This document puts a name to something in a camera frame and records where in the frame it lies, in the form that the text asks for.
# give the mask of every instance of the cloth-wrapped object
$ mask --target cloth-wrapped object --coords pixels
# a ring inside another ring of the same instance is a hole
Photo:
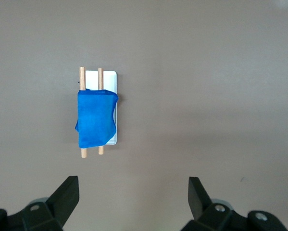
[[[114,110],[118,96],[109,90],[80,90],[77,94],[80,148],[105,145],[116,133]]]

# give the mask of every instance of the blue cloth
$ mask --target blue cloth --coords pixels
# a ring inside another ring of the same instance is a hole
[[[114,109],[118,96],[109,90],[80,90],[77,94],[80,148],[105,145],[116,133]]]

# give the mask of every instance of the wooden stick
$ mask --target wooden stick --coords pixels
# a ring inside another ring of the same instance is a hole
[[[86,90],[86,71],[85,67],[80,67],[80,90]],[[81,156],[82,158],[87,157],[87,148],[81,148]]]
[[[103,68],[98,68],[98,90],[103,90]],[[99,155],[104,154],[104,146],[99,146]]]

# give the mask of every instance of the gray background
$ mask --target gray background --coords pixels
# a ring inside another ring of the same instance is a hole
[[[118,74],[118,143],[80,157],[78,69]],[[0,207],[78,175],[66,231],[178,231],[188,177],[288,228],[288,0],[0,0]]]

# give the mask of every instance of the white tray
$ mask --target white tray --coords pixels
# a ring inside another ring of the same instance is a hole
[[[90,90],[98,90],[98,71],[86,71],[86,88]],[[117,73],[115,71],[103,71],[103,88],[117,94]],[[117,110],[114,110],[114,122],[117,130]],[[106,143],[114,145],[117,143],[117,132]]]

